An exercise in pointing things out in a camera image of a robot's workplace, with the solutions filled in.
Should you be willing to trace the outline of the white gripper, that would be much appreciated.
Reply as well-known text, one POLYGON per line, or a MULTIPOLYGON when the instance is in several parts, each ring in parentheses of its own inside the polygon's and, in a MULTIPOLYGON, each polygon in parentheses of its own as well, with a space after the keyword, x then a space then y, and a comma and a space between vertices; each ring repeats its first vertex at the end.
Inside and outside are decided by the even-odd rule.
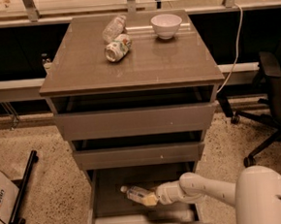
POLYGON ((183 202, 185 192, 181 189, 178 181, 168 181, 157 186, 156 195, 144 196, 141 203, 146 207, 155 207, 158 202, 163 205, 183 202))

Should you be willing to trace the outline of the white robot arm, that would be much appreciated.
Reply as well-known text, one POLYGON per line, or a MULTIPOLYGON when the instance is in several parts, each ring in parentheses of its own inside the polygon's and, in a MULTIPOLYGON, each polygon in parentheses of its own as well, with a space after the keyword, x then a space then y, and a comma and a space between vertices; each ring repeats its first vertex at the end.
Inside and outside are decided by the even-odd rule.
POLYGON ((281 224, 281 175, 270 168, 244 169, 235 183, 185 173, 145 196, 146 206, 183 202, 194 204, 201 195, 235 208, 236 224, 281 224))

